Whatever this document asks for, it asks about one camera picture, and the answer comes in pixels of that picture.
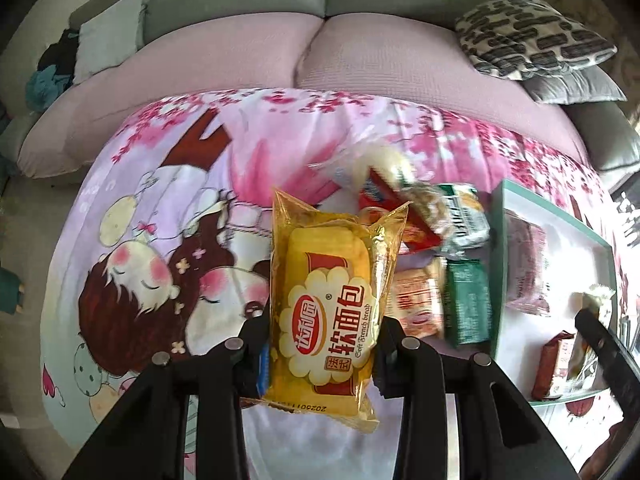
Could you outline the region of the orange cream biscuit packet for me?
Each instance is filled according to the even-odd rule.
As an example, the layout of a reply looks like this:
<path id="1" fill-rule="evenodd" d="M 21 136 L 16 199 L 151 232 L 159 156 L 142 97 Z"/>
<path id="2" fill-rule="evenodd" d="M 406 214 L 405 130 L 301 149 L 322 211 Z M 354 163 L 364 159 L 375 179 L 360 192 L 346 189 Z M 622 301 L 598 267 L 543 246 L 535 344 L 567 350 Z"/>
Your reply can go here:
<path id="1" fill-rule="evenodd" d="M 446 259 L 435 257 L 420 269 L 408 269 L 394 276 L 386 315 L 396 318 L 407 336 L 442 338 L 446 281 Z"/>

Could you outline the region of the yellow soft bread packet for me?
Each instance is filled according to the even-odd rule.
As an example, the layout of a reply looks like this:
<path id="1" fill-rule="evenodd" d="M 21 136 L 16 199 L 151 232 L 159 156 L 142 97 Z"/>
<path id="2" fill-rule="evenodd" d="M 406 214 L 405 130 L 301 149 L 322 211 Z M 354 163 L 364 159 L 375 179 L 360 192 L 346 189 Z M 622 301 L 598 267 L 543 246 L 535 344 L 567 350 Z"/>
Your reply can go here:
<path id="1" fill-rule="evenodd" d="M 274 191 L 262 403 L 378 428 L 367 388 L 408 212 L 364 224 Z"/>

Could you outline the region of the black white patterned cushion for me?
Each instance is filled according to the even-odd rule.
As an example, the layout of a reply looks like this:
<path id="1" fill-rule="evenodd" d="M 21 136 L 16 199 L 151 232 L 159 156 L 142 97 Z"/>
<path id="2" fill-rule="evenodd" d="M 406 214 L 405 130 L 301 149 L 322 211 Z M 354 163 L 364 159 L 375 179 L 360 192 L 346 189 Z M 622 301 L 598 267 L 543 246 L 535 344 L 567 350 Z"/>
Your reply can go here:
<path id="1" fill-rule="evenodd" d="M 491 0 L 457 18 L 463 53 L 481 74 L 515 81 L 559 77 L 617 53 L 610 40 L 542 0 Z"/>

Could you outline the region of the pink sofa seat cover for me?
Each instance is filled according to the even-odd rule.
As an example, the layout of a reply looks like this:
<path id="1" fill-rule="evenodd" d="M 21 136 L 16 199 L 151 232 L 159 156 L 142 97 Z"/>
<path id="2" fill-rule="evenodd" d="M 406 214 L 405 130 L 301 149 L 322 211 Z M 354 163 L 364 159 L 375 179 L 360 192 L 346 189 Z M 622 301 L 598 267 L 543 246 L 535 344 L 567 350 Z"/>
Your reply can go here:
<path id="1" fill-rule="evenodd" d="M 27 133 L 18 168 L 32 178 L 69 174 L 90 164 L 142 106 L 239 88 L 350 91 L 434 105 L 544 142 L 578 162 L 588 158 L 559 107 L 534 102 L 517 82 L 477 73 L 450 30 L 386 14 L 322 21 L 259 13 L 170 32 L 67 90 Z"/>

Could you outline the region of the dark clothes pile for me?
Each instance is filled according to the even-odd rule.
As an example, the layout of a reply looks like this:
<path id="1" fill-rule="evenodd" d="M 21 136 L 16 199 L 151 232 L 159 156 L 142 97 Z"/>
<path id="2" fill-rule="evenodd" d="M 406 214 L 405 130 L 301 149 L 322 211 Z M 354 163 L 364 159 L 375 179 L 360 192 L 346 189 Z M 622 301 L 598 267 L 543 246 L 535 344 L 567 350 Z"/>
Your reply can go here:
<path id="1" fill-rule="evenodd" d="M 78 47 L 78 30 L 66 28 L 60 39 L 44 50 L 25 86 L 26 104 L 30 110 L 45 112 L 73 85 Z"/>

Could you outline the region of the pink wafer snack packet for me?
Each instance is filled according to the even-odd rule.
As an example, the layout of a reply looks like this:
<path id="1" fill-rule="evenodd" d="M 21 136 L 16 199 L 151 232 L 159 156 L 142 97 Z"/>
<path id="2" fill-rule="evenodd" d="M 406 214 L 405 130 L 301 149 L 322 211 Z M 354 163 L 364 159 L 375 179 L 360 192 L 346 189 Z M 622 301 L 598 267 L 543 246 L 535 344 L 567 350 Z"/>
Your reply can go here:
<path id="1" fill-rule="evenodd" d="M 544 229 L 507 210 L 506 254 L 506 306 L 527 314 L 549 316 L 549 249 Z"/>

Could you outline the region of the white teal-rimmed tray box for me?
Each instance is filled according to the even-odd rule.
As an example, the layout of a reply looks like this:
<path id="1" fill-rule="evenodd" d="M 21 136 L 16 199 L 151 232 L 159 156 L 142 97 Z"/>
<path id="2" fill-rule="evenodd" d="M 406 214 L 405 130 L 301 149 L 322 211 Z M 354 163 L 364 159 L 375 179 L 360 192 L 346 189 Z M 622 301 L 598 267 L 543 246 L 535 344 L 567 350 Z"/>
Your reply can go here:
<path id="1" fill-rule="evenodd" d="M 546 233 L 544 277 L 549 284 L 550 313 L 536 315 L 506 305 L 508 300 L 509 212 Z M 568 212 L 512 181 L 502 181 L 491 193 L 492 229 L 488 260 L 492 307 L 490 356 L 523 396 L 532 397 L 541 350 L 559 333 L 575 333 L 582 294 L 592 286 L 617 289 L 613 249 L 599 234 Z"/>

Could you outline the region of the red white milk biscuit packet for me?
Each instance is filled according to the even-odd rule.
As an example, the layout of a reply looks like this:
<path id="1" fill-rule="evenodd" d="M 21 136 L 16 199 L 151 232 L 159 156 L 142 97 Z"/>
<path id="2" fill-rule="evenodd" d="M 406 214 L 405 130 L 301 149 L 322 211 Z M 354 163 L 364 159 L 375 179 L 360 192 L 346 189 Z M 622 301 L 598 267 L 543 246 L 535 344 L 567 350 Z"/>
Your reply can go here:
<path id="1" fill-rule="evenodd" d="M 535 401 L 556 400 L 564 394 L 574 338 L 573 334 L 563 330 L 542 346 L 532 389 Z"/>

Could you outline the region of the grey cushion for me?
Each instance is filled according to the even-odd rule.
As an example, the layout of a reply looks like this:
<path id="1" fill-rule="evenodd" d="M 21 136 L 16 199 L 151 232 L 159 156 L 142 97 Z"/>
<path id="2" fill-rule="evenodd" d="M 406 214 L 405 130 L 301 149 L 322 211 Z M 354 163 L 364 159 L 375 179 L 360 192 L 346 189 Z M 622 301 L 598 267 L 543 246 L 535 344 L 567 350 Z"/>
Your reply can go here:
<path id="1" fill-rule="evenodd" d="M 573 70 L 557 77 L 530 78 L 522 81 L 521 86 L 539 104 L 573 105 L 627 101 L 623 90 L 599 66 Z"/>

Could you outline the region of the clear-wrapped round yellow bun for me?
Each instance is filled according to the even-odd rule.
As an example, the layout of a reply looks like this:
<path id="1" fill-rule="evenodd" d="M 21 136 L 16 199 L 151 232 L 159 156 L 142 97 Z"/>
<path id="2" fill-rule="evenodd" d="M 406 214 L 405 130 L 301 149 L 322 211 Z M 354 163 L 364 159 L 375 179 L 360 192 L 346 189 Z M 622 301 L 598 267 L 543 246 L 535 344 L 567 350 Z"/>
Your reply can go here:
<path id="1" fill-rule="evenodd" d="M 410 158 L 384 141 L 359 141 L 309 167 L 354 193 L 363 189 L 371 170 L 394 191 L 416 182 L 416 170 Z"/>

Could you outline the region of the white green Korean snack packet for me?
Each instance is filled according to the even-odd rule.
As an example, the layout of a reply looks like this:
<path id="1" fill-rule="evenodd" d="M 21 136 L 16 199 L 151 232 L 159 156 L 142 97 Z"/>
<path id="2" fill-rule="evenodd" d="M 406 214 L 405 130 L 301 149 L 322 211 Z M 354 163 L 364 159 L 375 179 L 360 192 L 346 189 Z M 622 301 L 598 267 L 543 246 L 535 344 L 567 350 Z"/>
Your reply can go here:
<path id="1" fill-rule="evenodd" d="M 482 248 L 489 240 L 490 225 L 477 189 L 467 183 L 439 183 L 438 187 L 452 222 L 452 233 L 442 242 L 442 251 L 461 256 Z"/>

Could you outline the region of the dark green snack packet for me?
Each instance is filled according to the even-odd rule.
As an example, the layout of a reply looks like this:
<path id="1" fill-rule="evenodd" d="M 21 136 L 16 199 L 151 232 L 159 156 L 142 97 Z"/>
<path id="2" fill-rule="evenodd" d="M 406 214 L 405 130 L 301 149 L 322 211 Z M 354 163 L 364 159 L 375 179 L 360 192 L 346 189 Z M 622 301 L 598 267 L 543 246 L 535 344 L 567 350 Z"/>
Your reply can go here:
<path id="1" fill-rule="evenodd" d="M 453 346 L 482 344 L 490 338 L 488 277 L 480 260 L 447 261 L 444 315 L 445 337 Z"/>

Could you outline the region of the pink cartoon printed blanket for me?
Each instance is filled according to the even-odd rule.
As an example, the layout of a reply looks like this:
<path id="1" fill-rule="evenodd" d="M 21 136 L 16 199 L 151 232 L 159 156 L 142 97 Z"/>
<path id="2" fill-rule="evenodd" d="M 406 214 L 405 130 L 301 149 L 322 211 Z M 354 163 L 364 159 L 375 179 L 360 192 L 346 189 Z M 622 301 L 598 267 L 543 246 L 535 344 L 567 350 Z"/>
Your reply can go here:
<path id="1" fill-rule="evenodd" d="M 70 210 L 41 319 L 43 403 L 80 448 L 156 350 L 207 350 L 265 299 L 271 192 L 349 199 L 317 166 L 379 138 L 416 174 L 489 192 L 511 180 L 585 216 L 614 249 L 604 182 L 549 141 L 492 119 L 349 92 L 242 89 L 171 96 L 128 117 Z"/>

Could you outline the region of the white pale cushion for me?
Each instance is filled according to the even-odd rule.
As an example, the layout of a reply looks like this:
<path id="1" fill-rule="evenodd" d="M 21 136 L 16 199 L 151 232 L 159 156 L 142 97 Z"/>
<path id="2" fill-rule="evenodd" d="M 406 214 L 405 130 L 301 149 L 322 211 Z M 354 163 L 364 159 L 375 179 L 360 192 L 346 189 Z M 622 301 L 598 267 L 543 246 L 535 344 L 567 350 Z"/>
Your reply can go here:
<path id="1" fill-rule="evenodd" d="M 143 44 L 144 0 L 118 0 L 79 29 L 73 85 L 116 67 Z"/>

